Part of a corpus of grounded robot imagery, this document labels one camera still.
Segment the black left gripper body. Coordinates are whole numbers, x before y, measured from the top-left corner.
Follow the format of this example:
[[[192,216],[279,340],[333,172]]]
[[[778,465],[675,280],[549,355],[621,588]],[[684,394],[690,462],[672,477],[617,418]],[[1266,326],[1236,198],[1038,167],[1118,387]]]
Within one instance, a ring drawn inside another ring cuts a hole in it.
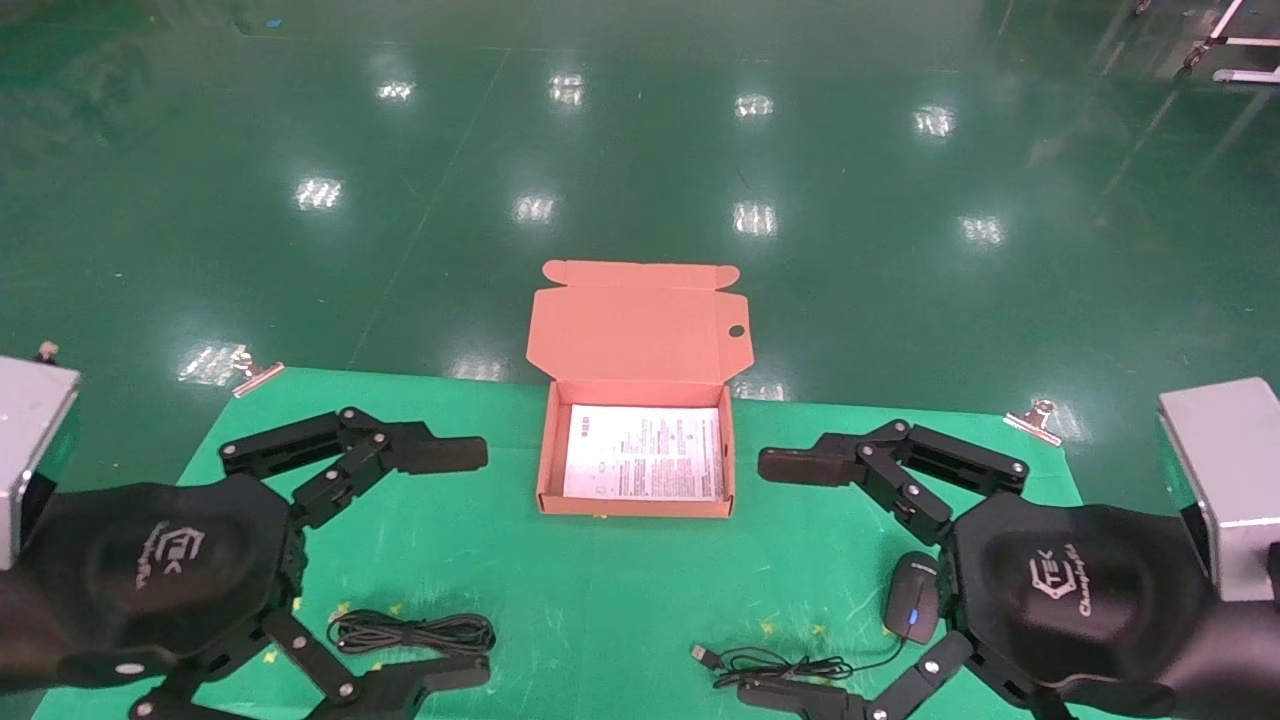
[[[288,502],[248,477],[54,495],[3,573],[3,693],[219,682],[268,646],[306,562]]]

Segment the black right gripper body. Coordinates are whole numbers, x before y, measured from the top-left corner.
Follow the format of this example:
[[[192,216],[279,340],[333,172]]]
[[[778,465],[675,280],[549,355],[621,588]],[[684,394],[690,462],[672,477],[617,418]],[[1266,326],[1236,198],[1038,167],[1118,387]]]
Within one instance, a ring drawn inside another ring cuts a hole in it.
[[[943,541],[943,616],[966,667],[1037,717],[1172,716],[1169,671],[1216,600],[1180,520],[996,495]]]

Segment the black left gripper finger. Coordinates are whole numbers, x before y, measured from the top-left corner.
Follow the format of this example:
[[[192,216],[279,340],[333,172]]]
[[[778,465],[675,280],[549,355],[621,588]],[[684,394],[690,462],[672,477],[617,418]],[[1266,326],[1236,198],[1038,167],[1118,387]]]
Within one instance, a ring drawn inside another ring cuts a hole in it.
[[[323,693],[311,719],[413,719],[435,693],[479,687],[492,676],[486,655],[387,665],[356,676],[317,643],[289,611],[269,611],[230,621],[219,612],[133,612],[131,637],[173,653],[164,680],[131,710],[133,719],[233,719],[236,714],[197,705],[195,694],[209,682],[201,652],[224,652],[250,633],[284,650],[285,656]]]
[[[260,482],[325,462],[291,500],[291,525],[317,529],[392,473],[476,471],[489,455],[477,436],[438,437],[424,421],[383,421],[343,407],[233,439],[221,447],[220,459],[228,477]]]

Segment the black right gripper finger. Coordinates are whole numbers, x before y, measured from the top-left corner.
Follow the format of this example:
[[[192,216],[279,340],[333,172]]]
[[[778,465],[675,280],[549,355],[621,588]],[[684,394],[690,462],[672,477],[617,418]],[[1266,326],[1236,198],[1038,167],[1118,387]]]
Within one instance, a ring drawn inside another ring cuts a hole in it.
[[[756,469],[778,484],[858,487],[929,547],[945,542],[954,511],[916,474],[982,497],[1020,495],[1029,475],[1023,460],[904,419],[859,436],[827,432],[810,448],[764,447]]]
[[[799,719],[911,719],[955,676],[970,673],[1000,700],[1034,719],[1070,719],[1062,694],[1068,674],[1010,648],[980,643],[973,632],[950,629],[872,697],[840,687],[859,670],[841,656],[788,660],[773,651],[736,651],[736,696],[744,705]]]

